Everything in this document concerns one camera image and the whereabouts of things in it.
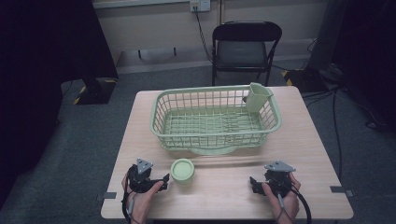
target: table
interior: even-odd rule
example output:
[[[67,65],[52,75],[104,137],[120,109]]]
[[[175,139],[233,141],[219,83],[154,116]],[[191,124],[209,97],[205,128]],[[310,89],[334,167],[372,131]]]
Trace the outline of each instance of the table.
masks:
[[[134,100],[119,156],[105,199],[102,217],[123,218],[121,180],[128,168],[141,158],[154,163],[151,178],[170,172],[178,157],[195,165],[190,185],[169,181],[168,190],[158,192],[148,218],[152,219],[273,219],[268,201],[251,190],[248,178],[263,181],[264,164],[282,160],[297,169],[294,176],[302,183],[300,192],[307,200],[313,219],[348,219],[352,208],[344,193],[333,193],[330,186],[341,186],[318,132],[299,91],[294,87],[270,87],[282,117],[282,126],[267,135],[256,149],[239,149],[225,156],[203,157],[192,153],[174,154],[160,146],[151,133],[149,116],[159,91],[141,91]],[[300,204],[297,218],[306,218]]]

